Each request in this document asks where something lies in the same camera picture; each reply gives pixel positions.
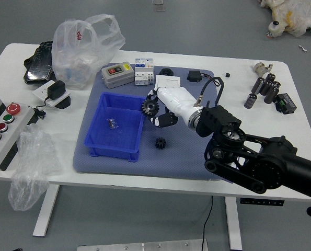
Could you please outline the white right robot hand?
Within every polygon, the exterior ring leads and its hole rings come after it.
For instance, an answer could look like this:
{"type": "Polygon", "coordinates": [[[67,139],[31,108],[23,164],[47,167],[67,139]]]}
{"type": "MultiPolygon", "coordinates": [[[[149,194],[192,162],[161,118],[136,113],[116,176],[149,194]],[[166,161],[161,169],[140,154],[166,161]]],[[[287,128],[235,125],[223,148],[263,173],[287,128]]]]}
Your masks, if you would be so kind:
{"type": "Polygon", "coordinates": [[[195,130],[202,107],[184,87],[159,87],[152,89],[141,104],[141,112],[156,127],[173,126],[179,118],[195,130]]]}

